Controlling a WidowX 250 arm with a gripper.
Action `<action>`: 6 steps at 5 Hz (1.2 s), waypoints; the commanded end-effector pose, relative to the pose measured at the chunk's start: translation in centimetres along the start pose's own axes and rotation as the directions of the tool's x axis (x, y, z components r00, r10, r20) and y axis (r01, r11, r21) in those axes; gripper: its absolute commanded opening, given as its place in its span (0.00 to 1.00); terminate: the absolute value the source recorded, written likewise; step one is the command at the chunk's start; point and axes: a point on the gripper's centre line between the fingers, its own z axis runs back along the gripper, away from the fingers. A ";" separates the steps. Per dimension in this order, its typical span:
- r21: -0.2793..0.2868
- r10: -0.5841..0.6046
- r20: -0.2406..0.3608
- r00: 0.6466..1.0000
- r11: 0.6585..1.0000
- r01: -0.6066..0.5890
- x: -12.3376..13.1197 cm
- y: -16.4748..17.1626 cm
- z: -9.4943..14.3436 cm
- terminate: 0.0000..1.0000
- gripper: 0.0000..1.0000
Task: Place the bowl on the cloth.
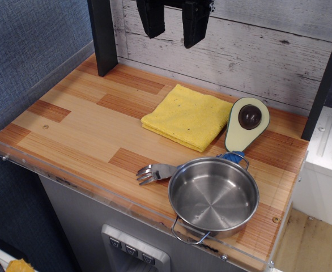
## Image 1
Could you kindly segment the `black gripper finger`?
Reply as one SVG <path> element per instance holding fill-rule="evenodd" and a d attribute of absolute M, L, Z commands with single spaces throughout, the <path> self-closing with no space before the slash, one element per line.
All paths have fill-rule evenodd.
<path fill-rule="evenodd" d="M 210 1 L 185 1 L 182 4 L 184 47 L 190 49 L 205 38 L 210 16 Z"/>
<path fill-rule="evenodd" d="M 164 1 L 136 0 L 146 35 L 153 39 L 165 31 Z"/>

